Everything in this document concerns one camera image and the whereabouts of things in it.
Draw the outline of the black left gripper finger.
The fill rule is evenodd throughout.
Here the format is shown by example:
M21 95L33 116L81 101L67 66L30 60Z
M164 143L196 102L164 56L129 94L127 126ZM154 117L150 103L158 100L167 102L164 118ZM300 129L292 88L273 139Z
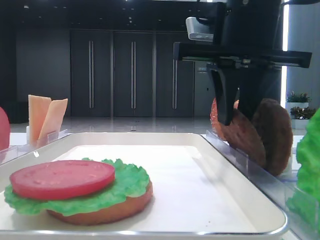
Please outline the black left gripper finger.
M240 71L239 105L240 112L252 119L269 87L267 67L244 68Z

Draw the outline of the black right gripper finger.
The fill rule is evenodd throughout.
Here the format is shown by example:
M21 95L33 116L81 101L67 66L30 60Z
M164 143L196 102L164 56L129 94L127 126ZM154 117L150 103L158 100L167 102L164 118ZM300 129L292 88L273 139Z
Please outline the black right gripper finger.
M224 126L229 126L233 119L234 103L240 91L242 71L211 68L209 75L215 90L218 121Z

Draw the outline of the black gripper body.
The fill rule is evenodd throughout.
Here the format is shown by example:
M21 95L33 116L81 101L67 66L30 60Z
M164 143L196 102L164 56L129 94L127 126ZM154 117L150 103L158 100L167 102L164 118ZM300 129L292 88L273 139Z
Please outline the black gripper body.
M277 31L283 9L288 5L307 5L306 1L226 1L210 3L211 13L196 19L213 30L213 41L199 44L176 42L176 61L233 60L248 67L309 68L312 53L282 50L277 47Z

